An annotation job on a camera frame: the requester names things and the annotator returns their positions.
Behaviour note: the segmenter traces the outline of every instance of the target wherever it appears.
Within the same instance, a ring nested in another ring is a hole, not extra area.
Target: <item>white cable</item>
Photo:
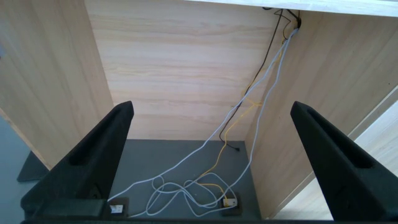
[[[131,215],[130,217],[137,217],[137,216],[143,215],[143,214],[145,214],[145,213],[146,213],[147,215],[150,215],[150,216],[152,216],[152,215],[157,215],[157,214],[159,214],[161,211],[163,211],[165,208],[167,208],[167,206],[170,205],[170,203],[173,201],[173,199],[174,199],[179,193],[183,193],[183,194],[184,194],[185,201],[187,202],[187,204],[188,204],[190,210],[192,211],[192,213],[193,213],[196,217],[201,217],[201,216],[204,216],[204,215],[209,214],[209,213],[211,213],[211,212],[217,212],[217,211],[220,211],[220,210],[230,209],[230,208],[235,207],[235,206],[231,206],[231,207],[226,207],[226,208],[217,208],[217,209],[214,209],[214,210],[209,210],[209,211],[207,211],[207,212],[202,213],[202,214],[199,215],[199,214],[196,214],[196,213],[193,211],[193,208],[192,208],[192,206],[190,205],[190,203],[189,203],[189,201],[188,201],[188,198],[191,200],[191,202],[193,202],[194,204],[196,204],[198,207],[203,207],[203,208],[214,208],[214,207],[216,207],[218,201],[221,200],[221,199],[225,196],[225,194],[227,193],[227,191],[229,191],[229,190],[232,192],[232,194],[233,194],[234,197],[236,198],[235,193],[233,192],[233,190],[231,189],[231,187],[233,187],[236,183],[238,183],[238,182],[240,181],[240,179],[242,178],[242,176],[243,176],[243,175],[246,173],[246,171],[249,169],[249,166],[250,166],[250,164],[251,164],[251,162],[252,162],[252,155],[253,155],[253,151],[254,151],[254,146],[256,145],[257,134],[258,134],[258,129],[259,129],[259,122],[260,122],[261,116],[262,116],[262,114],[263,114],[263,112],[264,112],[264,108],[265,108],[265,105],[266,105],[266,101],[268,100],[268,97],[269,97],[271,91],[274,89],[274,87],[276,86],[277,82],[279,81],[280,69],[282,68],[282,62],[283,62],[283,59],[284,59],[284,57],[285,57],[285,53],[286,53],[287,47],[289,46],[289,42],[290,42],[290,40],[291,40],[291,37],[292,37],[297,31],[298,31],[298,29],[293,30],[293,32],[290,34],[289,38],[284,42],[284,44],[282,45],[282,47],[281,47],[281,48],[278,50],[278,52],[276,53],[275,57],[272,59],[272,62],[270,63],[270,65],[269,65],[268,69],[266,70],[264,76],[263,76],[261,79],[259,79],[255,84],[253,84],[252,87],[250,87],[250,89],[248,90],[248,92],[242,97],[242,99],[238,102],[238,104],[236,104],[236,105],[228,112],[228,114],[226,115],[224,121],[218,126],[218,128],[213,132],[213,134],[202,144],[202,146],[200,146],[200,147],[197,148],[196,150],[192,151],[189,155],[187,155],[186,157],[184,157],[180,162],[178,162],[177,164],[175,164],[173,167],[167,169],[167,170],[164,171],[163,173],[161,173],[161,174],[159,174],[159,175],[157,175],[157,176],[155,176],[155,177],[153,177],[153,178],[146,179],[146,180],[141,180],[141,181],[138,181],[138,182],[135,182],[135,183],[131,184],[131,185],[130,185],[128,188],[126,188],[125,190],[123,190],[123,191],[121,191],[120,193],[118,193],[118,194],[112,196],[111,198],[109,198],[108,201],[110,201],[110,200],[114,199],[115,197],[117,197],[117,196],[119,196],[119,195],[121,195],[121,194],[127,192],[129,189],[131,189],[131,187],[133,187],[133,186],[136,185],[136,184],[141,184],[141,183],[144,183],[144,182],[152,181],[152,188],[153,188],[155,191],[154,191],[154,193],[150,196],[150,199],[148,200],[147,205],[146,205],[146,209],[145,209],[143,212],[138,213],[138,214],[135,214],[135,215]],[[164,174],[166,174],[167,172],[169,172],[169,171],[175,169],[177,166],[179,166],[179,165],[180,165],[181,163],[183,163],[186,159],[188,159],[190,156],[192,156],[194,153],[196,153],[197,151],[199,151],[200,149],[202,149],[202,148],[207,144],[207,142],[208,142],[208,141],[215,135],[215,133],[222,127],[222,125],[224,125],[224,123],[226,122],[226,120],[227,120],[227,118],[229,117],[229,115],[231,114],[231,112],[232,112],[232,111],[233,111],[233,110],[234,110],[234,109],[235,109],[235,108],[248,96],[248,94],[250,94],[250,92],[251,92],[260,82],[262,82],[262,81],[266,78],[266,76],[267,76],[268,73],[269,73],[269,70],[271,69],[271,67],[272,67],[273,64],[275,63],[275,61],[276,61],[276,59],[277,59],[277,56],[280,54],[281,50],[284,50],[284,51],[283,51],[282,57],[280,58],[280,63],[279,63],[279,66],[278,66],[278,71],[277,71],[277,76],[276,76],[275,82],[274,82],[274,84],[271,86],[271,88],[269,89],[269,91],[267,92],[267,95],[266,95],[266,97],[264,98],[264,101],[263,101],[263,104],[262,104],[262,107],[261,107],[259,116],[258,116],[258,118],[257,118],[256,133],[255,133],[255,135],[254,135],[253,145],[252,145],[251,152],[250,152],[249,163],[247,164],[246,168],[242,171],[242,174],[236,179],[236,181],[233,182],[231,185],[228,185],[220,176],[218,176],[218,175],[216,175],[216,174],[214,174],[214,173],[207,173],[207,174],[205,174],[205,175],[203,175],[203,176],[198,177],[198,178],[195,179],[195,180],[187,180],[187,181],[185,181],[185,183],[184,183],[183,186],[181,186],[181,185],[179,185],[179,184],[176,184],[176,183],[173,183],[173,182],[167,182],[167,183],[165,183],[165,182],[164,182],[164,179],[163,179],[163,177],[162,177],[162,175],[164,175]],[[200,185],[200,184],[198,183],[198,181],[199,181],[201,178],[203,178],[203,177],[205,177],[205,176],[207,176],[207,175],[214,175],[214,176],[216,176],[218,179],[220,179],[220,181],[222,181],[222,183],[225,184],[225,186],[227,186],[227,189],[224,191],[224,194],[223,194],[222,196],[220,196],[219,198],[216,198],[216,196],[214,195],[213,192],[211,192],[208,188],[206,188],[206,187],[204,187],[204,186],[202,186],[202,185]],[[158,187],[158,188],[155,188],[155,186],[154,186],[154,181],[155,181],[155,179],[158,178],[158,177],[160,177],[160,178],[162,179],[162,185],[161,185],[160,187]],[[198,186],[200,186],[200,187],[203,187],[205,190],[207,190],[207,191],[213,196],[213,198],[214,198],[215,200],[212,201],[212,202],[210,202],[210,203],[206,203],[206,204],[200,204],[200,203],[198,203],[198,202],[195,200],[195,198],[193,197],[193,195],[187,190],[187,189],[188,189],[191,185],[193,185],[193,184],[196,184],[196,185],[198,185]],[[164,187],[167,186],[167,185],[176,186],[176,187],[178,187],[178,189],[177,189],[177,190],[171,190],[171,191],[164,191]],[[154,213],[150,213],[150,212],[149,212],[149,209],[153,206],[153,204],[155,204],[155,202],[157,201],[157,199],[159,198],[159,196],[160,196],[161,194],[174,194],[174,195],[173,195],[173,197],[172,197],[160,210],[158,210],[158,211],[156,211],[156,212],[154,212]]]

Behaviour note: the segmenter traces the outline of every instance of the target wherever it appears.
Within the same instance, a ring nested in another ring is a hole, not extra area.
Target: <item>desk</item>
[[[378,9],[370,3],[397,4],[369,1],[366,9]],[[278,20],[276,9],[198,1],[1,0],[0,6],[0,113],[48,168],[126,100],[136,112],[129,138],[205,140],[253,79]],[[396,7],[389,9],[385,16],[397,15]],[[383,12],[354,10],[344,12]],[[263,218],[313,179],[290,120],[293,101],[349,134],[398,85],[397,18],[301,16],[254,147],[251,170]],[[270,55],[286,23],[282,18]],[[274,80],[272,71],[250,97],[260,101]],[[244,102],[242,109],[248,107]],[[248,151],[257,113],[229,135]]]

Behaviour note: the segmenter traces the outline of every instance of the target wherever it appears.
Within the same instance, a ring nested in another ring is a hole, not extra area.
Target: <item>wood grain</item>
[[[296,9],[304,11],[335,12],[370,16],[398,17],[398,2],[396,0],[187,0],[245,6],[273,7],[279,9]]]
[[[312,171],[290,118],[293,102],[312,106],[348,134],[398,84],[398,19],[302,14],[261,119],[251,166],[264,218],[283,208]],[[252,124],[248,149],[253,136]]]
[[[113,101],[134,104],[135,139],[207,139],[259,69],[278,19],[276,10],[206,2],[85,2]],[[254,114],[228,139],[244,140]]]
[[[82,1],[0,1],[1,114],[53,167],[112,108]]]
[[[398,98],[355,142],[393,174],[398,175]],[[275,219],[332,220],[316,179],[290,201]]]

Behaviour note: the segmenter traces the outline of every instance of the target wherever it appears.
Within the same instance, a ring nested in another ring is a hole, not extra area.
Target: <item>black cable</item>
[[[279,14],[278,14],[279,11],[281,11],[281,9],[279,9],[278,11],[275,11],[275,12],[274,12],[274,15],[279,16]],[[285,30],[286,30],[286,27],[287,27],[292,21],[291,21],[288,17],[286,17],[286,16],[284,16],[284,15],[282,15],[282,17],[285,18],[286,20],[288,20],[288,23],[286,23],[286,25],[285,25],[285,27],[284,27],[284,29],[283,29],[283,31],[282,31],[282,34],[283,34],[283,36],[284,36],[284,39],[287,40],[287,38],[286,38],[286,36],[285,36]]]
[[[276,26],[275,26],[275,30],[274,30],[274,34],[272,35],[271,42],[269,43],[269,46],[268,46],[268,49],[267,49],[267,53],[266,53],[266,57],[265,57],[264,60],[262,61],[262,64],[261,64],[261,66],[260,66],[260,69],[258,70],[258,72],[256,73],[256,75],[254,76],[253,81],[250,83],[250,85],[248,86],[248,88],[247,88],[246,91],[244,92],[245,95],[248,93],[248,91],[249,91],[251,85],[254,83],[254,81],[256,80],[257,76],[260,74],[260,71],[261,71],[262,67],[264,66],[264,64],[265,64],[265,62],[266,62],[266,60],[267,60],[269,50],[271,49],[272,42],[274,41],[274,37],[275,37],[276,31],[277,31],[278,26],[279,26],[280,18],[282,18],[282,13],[283,13],[283,11],[284,11],[284,10],[281,9],[281,10],[280,10],[280,14],[278,15],[278,16],[279,16],[279,19],[278,19],[278,22],[277,22],[277,24],[276,24]],[[221,140],[223,143],[225,143],[225,141],[221,138],[221,134],[223,133],[223,131],[225,130],[225,128],[227,127],[227,125],[228,125],[228,123],[231,121],[231,119],[234,117],[234,115],[236,114],[236,112],[238,111],[238,109],[241,107],[241,105],[242,105],[242,103],[240,103],[240,104],[236,107],[234,113],[229,117],[229,120],[227,120],[227,122],[225,123],[223,129],[220,131],[220,134],[218,135],[218,137],[220,138],[220,140]],[[238,148],[238,147],[233,147],[233,146],[231,146],[231,145],[228,144],[228,143],[227,143],[227,146],[229,146],[229,147],[231,147],[231,148],[233,148],[233,149],[235,149],[235,150],[237,150],[237,151],[240,150],[240,148]]]
[[[300,28],[301,27],[300,11],[298,11],[298,16],[296,16],[296,14],[294,14],[290,9],[288,9],[287,12],[289,12],[292,16],[294,16],[296,18],[297,28]]]

